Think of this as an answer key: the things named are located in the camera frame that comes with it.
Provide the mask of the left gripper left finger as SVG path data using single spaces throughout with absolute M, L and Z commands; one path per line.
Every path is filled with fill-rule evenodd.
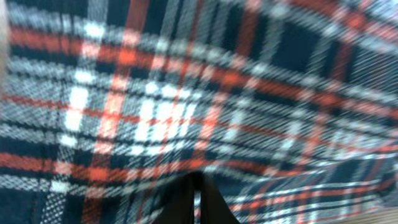
M 195 186 L 193 173 L 174 180 L 162 198 L 164 208 L 152 224 L 193 224 Z

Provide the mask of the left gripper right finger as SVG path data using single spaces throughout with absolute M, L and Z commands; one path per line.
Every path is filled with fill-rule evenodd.
M 201 176 L 200 192 L 201 224 L 239 224 L 217 186 L 204 174 Z

